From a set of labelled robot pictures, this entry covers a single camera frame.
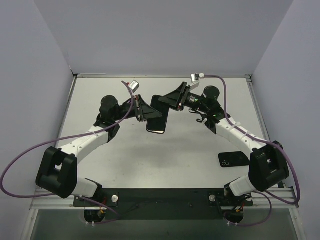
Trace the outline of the black phone case on table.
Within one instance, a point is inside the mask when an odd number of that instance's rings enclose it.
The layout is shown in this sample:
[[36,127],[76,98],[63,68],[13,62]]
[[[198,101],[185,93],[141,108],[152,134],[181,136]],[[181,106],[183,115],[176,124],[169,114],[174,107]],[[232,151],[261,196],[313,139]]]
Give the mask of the black phone case on table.
[[222,168],[245,167],[250,165],[250,160],[241,151],[219,153],[218,160]]

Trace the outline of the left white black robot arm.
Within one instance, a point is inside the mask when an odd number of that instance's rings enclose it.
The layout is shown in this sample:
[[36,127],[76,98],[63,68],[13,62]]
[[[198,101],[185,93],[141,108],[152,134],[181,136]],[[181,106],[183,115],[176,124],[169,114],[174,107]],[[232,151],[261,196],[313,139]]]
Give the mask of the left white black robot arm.
[[49,147],[43,155],[35,183],[62,199],[83,196],[92,206],[101,203],[102,185],[78,176],[78,164],[97,148],[109,143],[117,135],[120,120],[136,118],[139,122],[161,118],[163,114],[145,103],[140,95],[119,105],[107,95],[102,98],[94,125],[84,135],[59,148]]

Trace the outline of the aluminium front rail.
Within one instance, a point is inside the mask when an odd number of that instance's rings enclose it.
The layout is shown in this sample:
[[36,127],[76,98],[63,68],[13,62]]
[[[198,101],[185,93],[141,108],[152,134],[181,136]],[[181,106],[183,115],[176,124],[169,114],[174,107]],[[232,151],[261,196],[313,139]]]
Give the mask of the aluminium front rail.
[[[286,187],[286,188],[270,188],[268,190],[271,194],[275,195],[278,198],[281,198],[287,202],[294,202],[296,200],[296,192],[293,187]],[[263,196],[257,192],[252,192],[252,201],[253,201],[253,207],[259,208],[259,209],[268,209],[270,207],[270,203],[268,199],[271,202],[273,209],[298,209],[300,207],[300,204],[287,204],[283,201],[280,201],[277,198],[274,198],[272,195],[268,194],[267,192],[263,192]]]

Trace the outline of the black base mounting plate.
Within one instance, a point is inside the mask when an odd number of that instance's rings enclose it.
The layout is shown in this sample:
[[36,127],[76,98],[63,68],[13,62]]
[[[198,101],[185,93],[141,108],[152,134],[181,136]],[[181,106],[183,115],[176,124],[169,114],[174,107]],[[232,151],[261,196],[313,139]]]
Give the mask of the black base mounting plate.
[[94,220],[215,220],[226,210],[251,207],[250,195],[228,198],[222,188],[105,188],[92,202],[76,196],[76,208]]

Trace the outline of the black phone case with phone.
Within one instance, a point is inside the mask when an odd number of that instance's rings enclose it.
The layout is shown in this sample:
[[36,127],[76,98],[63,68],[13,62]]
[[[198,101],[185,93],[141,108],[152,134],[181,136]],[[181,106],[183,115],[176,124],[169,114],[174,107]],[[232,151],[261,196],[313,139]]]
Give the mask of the black phone case with phone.
[[162,114],[161,117],[149,119],[146,124],[146,130],[149,133],[163,135],[166,131],[169,106],[159,101],[160,95],[154,95],[151,99],[151,107]]

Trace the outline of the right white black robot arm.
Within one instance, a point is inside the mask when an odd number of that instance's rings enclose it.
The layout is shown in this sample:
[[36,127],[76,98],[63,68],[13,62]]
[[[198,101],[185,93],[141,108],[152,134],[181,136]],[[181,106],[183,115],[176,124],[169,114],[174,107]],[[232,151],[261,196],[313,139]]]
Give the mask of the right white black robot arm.
[[159,101],[175,111],[190,108],[201,116],[204,125],[214,134],[236,146],[249,160],[248,174],[225,185],[225,195],[240,197],[253,191],[264,192],[287,179],[289,168],[281,144],[256,137],[240,126],[218,102],[220,91],[215,86],[204,88],[202,95],[191,93],[183,82],[175,91]]

